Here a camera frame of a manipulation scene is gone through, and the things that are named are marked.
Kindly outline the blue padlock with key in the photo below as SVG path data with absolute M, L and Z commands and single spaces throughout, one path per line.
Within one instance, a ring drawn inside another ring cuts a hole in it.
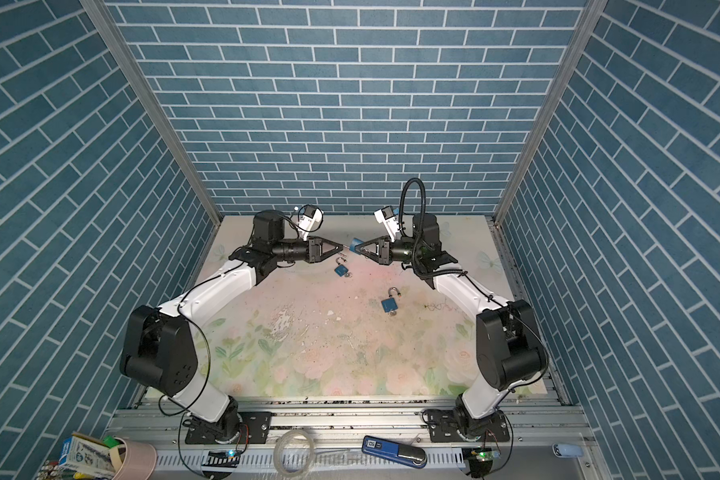
M 353 253 L 360 254 L 361 249 L 360 246 L 364 243 L 362 239 L 359 238 L 353 238 L 349 245 L 349 250 Z

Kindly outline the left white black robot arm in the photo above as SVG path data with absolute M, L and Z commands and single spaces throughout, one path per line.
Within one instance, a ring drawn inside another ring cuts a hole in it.
M 340 244 L 317 236 L 322 211 L 306 205 L 294 216 L 278 210 L 257 213 L 246 244 L 236 248 L 210 277 L 157 307 L 142 305 L 126 324 L 120 372 L 158 390 L 190 413 L 193 427 L 209 442 L 240 437 L 236 400 L 212 386 L 201 368 L 194 337 L 209 346 L 207 323 L 226 304 L 261 284 L 284 263 L 320 263 L 338 254 Z

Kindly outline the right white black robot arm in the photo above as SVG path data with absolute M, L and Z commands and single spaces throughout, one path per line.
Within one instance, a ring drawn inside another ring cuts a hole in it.
M 392 207 L 376 211 L 374 217 L 386 234 L 356 245 L 355 251 L 379 265 L 401 263 L 475 319 L 479 375 L 457 396 L 453 410 L 423 413 L 430 439 L 446 442 L 460 436 L 475 441 L 490 433 L 501 441 L 509 439 L 501 402 L 541 380 L 549 367 L 532 307 L 524 300 L 498 296 L 472 279 L 444 250 L 435 215 L 415 215 L 410 235 L 403 232 L 402 215 Z

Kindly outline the far blue padlock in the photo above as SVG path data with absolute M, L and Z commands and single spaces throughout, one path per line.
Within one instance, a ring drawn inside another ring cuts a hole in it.
M 349 268 L 347 267 L 346 263 L 347 263 L 347 259 L 345 257 L 343 257 L 343 256 L 338 257 L 336 259 L 337 266 L 335 267 L 334 272 L 340 277 L 350 278 L 352 276 L 352 274 L 351 274 Z

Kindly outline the right blue padlock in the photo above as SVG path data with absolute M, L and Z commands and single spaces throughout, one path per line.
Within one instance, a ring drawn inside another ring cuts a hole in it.
M 388 289 L 388 297 L 381 301 L 381 306 L 384 312 L 390 316 L 395 316 L 398 310 L 397 297 L 400 297 L 401 293 L 397 287 L 391 287 Z

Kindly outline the floral table mat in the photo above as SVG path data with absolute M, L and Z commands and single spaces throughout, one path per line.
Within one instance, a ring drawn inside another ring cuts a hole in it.
M 352 276 L 338 276 L 343 256 Z M 398 310 L 381 301 L 397 287 Z M 399 264 L 344 250 L 273 271 L 194 337 L 209 381 L 232 397 L 454 397 L 476 364 L 475 319 Z

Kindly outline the blue black handheld device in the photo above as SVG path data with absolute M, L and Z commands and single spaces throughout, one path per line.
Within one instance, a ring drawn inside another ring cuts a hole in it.
M 427 454 L 423 448 L 366 435 L 361 451 L 364 454 L 415 469 L 423 469 Z

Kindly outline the small light blue object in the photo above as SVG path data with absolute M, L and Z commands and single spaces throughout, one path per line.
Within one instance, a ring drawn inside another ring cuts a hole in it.
M 575 444 L 557 443 L 552 446 L 553 453 L 561 459 L 582 458 L 584 451 L 581 446 Z

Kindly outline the pink cup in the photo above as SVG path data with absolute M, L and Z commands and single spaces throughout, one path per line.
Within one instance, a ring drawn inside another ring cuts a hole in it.
M 120 459 L 120 467 L 115 473 L 114 479 L 149 479 L 157 465 L 157 450 L 147 443 L 135 442 L 130 439 L 116 437 L 120 442 L 117 448 L 111 448 L 111 458 L 117 453 Z

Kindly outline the white blue cardboard box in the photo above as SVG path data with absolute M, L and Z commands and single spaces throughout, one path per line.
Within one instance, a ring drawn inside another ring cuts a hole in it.
M 80 435 L 72 435 L 63 442 L 59 466 L 95 478 L 113 479 L 116 474 L 109 448 Z

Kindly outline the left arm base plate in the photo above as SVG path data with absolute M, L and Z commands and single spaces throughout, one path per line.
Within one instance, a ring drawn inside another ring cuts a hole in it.
M 214 423 L 190 417 L 182 421 L 187 430 L 187 445 L 223 445 L 231 443 L 264 444 L 268 438 L 271 412 L 228 412 Z

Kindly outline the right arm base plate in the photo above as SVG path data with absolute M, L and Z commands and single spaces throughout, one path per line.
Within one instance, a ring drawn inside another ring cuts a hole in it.
M 507 442 L 509 424 L 501 410 L 481 418 L 472 418 L 464 408 L 425 409 L 420 417 L 433 443 Z

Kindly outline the aluminium rail frame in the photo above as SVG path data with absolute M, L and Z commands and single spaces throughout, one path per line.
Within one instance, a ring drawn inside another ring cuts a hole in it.
M 343 453 L 345 458 L 339 463 L 342 468 L 380 466 L 378 460 L 361 459 L 359 443 L 365 436 L 419 446 L 426 450 L 429 466 L 443 467 L 459 462 L 462 449 L 472 443 L 447 424 L 454 407 L 454 399 L 446 397 L 243 399 L 238 403 L 238 413 L 252 437 L 238 443 L 248 449 L 239 466 L 260 471 L 272 468 L 272 461 L 264 457 L 265 450 L 273 449 L 288 431 L 303 430 L 316 448 Z M 500 409 L 501 415 L 490 423 L 492 431 L 485 446 L 500 447 L 504 454 L 517 459 L 524 448 L 577 445 L 583 451 L 577 460 L 581 475 L 586 479 L 609 478 L 582 408 L 563 406 L 550 396 L 511 395 Z M 151 399 L 135 408 L 117 410 L 106 432 L 152 444 L 158 452 L 159 467 L 165 469 L 197 467 L 201 452 L 215 446 L 180 425 L 178 417 L 167 416 Z

